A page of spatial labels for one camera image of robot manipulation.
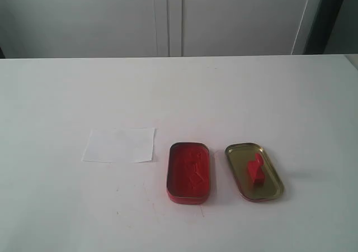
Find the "red stamp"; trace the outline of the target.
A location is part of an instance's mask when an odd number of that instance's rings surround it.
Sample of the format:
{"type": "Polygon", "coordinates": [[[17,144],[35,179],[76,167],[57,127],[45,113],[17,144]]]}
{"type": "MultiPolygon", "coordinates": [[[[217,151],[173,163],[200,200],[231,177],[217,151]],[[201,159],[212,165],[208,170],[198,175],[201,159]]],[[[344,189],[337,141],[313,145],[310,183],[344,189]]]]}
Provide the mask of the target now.
{"type": "Polygon", "coordinates": [[[264,160],[259,153],[255,154],[254,160],[247,163],[247,171],[254,185],[263,185],[265,182],[265,174],[262,169],[263,164],[264,160]]]}

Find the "white cabinet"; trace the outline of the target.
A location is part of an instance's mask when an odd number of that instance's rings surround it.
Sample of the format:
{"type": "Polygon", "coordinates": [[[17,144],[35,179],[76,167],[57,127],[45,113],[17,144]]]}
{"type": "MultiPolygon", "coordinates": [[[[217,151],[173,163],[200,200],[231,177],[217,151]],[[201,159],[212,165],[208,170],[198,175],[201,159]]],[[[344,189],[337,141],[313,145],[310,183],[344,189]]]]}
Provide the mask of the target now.
{"type": "Polygon", "coordinates": [[[7,58],[302,54],[321,0],[1,0],[7,58]]]}

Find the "red ink pad tin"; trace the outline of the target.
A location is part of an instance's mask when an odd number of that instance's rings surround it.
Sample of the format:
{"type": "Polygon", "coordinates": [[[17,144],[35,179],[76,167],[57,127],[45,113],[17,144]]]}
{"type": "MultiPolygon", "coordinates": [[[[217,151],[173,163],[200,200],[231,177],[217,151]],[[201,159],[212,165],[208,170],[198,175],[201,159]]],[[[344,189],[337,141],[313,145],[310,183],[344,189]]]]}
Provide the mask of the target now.
{"type": "Polygon", "coordinates": [[[210,153],[199,142],[177,142],[169,149],[166,191],[174,203],[200,205],[210,195],[210,153]]]}

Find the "white paper sheet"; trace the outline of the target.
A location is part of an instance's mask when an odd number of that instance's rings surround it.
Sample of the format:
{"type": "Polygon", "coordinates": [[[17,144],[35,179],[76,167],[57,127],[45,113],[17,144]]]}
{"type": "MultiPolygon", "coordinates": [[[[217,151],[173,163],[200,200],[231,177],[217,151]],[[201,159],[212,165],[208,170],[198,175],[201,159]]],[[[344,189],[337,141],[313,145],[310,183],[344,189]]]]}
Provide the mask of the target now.
{"type": "Polygon", "coordinates": [[[153,159],[154,128],[93,129],[82,160],[99,163],[142,163],[153,159]]]}

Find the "gold tin lid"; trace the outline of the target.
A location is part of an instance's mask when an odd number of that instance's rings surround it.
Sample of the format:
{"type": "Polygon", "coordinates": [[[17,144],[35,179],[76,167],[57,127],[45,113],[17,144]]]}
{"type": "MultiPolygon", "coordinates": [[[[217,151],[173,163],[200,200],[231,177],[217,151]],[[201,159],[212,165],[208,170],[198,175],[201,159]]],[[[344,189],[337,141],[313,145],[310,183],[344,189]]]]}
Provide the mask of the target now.
{"type": "Polygon", "coordinates": [[[277,199],[284,184],[263,147],[247,142],[225,149],[230,170],[241,195],[251,202],[277,199]]]}

